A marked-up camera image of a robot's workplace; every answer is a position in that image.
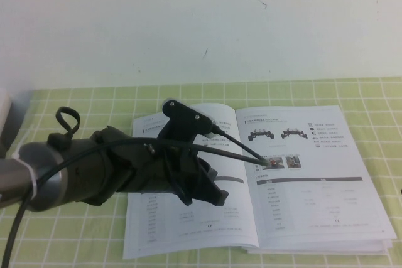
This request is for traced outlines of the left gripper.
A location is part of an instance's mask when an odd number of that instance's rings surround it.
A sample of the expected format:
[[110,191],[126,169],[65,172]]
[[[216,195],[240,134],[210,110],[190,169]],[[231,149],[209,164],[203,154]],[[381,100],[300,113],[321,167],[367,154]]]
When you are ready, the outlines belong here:
[[215,184],[216,170],[197,151],[162,145],[164,139],[169,137],[107,148],[112,169],[103,194],[171,193],[180,195],[186,206],[194,200],[223,206],[229,193]]

